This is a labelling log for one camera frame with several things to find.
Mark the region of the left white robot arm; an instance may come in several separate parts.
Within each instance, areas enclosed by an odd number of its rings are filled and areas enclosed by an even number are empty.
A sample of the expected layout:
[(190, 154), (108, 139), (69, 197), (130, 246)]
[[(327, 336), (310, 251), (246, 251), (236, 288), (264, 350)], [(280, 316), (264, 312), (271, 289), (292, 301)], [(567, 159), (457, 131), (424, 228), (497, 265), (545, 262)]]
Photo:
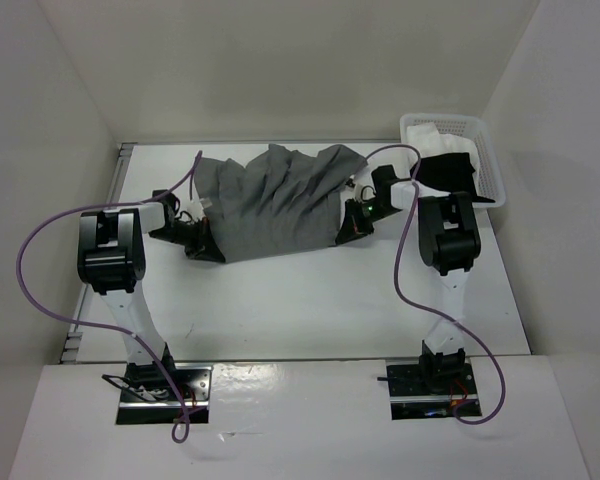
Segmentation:
[(155, 190), (142, 205), (80, 216), (77, 272), (109, 308), (122, 330), (127, 377), (160, 400), (178, 390), (179, 375), (166, 341), (152, 320), (142, 288), (147, 262), (144, 236), (182, 246), (189, 259), (223, 263), (207, 217), (180, 209), (176, 195)]

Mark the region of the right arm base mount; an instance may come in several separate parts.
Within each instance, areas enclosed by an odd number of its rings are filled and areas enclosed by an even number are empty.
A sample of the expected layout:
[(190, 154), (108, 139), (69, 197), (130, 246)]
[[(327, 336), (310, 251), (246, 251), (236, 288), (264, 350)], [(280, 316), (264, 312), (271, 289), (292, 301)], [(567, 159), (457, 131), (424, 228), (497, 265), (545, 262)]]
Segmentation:
[(446, 381), (440, 389), (425, 383), (415, 360), (390, 361), (385, 372), (376, 380), (387, 387), (391, 418), (396, 420), (425, 420), (452, 418), (458, 408), (460, 417), (482, 415), (473, 369), (469, 362), (459, 377)]

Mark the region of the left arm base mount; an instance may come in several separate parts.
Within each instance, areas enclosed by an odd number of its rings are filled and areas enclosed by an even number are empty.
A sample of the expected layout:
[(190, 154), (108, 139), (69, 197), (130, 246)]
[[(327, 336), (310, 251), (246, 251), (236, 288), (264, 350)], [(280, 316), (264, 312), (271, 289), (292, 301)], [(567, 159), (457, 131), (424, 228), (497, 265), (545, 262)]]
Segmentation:
[[(191, 424), (207, 424), (213, 367), (177, 363), (172, 378), (189, 410)], [(183, 414), (181, 402), (164, 378), (152, 384), (132, 381), (130, 373), (103, 374), (101, 378), (119, 392), (117, 425), (173, 424)]]

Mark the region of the grey skirt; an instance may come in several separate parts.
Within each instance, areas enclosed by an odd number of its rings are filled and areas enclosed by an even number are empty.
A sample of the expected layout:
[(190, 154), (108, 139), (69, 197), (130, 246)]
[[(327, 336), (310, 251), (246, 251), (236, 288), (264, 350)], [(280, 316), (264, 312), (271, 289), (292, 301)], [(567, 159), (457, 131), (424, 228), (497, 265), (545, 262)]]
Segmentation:
[(366, 166), (344, 145), (310, 156), (271, 144), (245, 165), (201, 158), (194, 185), (215, 243), (235, 263), (333, 246), (341, 192)]

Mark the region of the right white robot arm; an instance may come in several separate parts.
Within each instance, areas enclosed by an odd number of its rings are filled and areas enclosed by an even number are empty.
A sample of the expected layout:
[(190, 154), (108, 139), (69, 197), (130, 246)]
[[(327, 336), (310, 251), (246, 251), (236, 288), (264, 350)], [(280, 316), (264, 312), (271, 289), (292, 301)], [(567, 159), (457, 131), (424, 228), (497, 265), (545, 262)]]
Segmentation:
[(391, 165), (371, 172), (374, 194), (364, 189), (344, 203), (342, 226), (336, 243), (342, 245), (374, 232), (373, 224), (415, 204), (412, 225), (417, 228), (418, 249), (434, 277), (438, 304), (436, 322), (422, 341), (418, 381), (430, 393), (444, 392), (460, 380), (466, 352), (461, 326), (465, 320), (465, 290), (471, 269), (481, 253), (481, 240), (472, 199), (467, 192), (448, 193), (414, 185), (399, 178)]

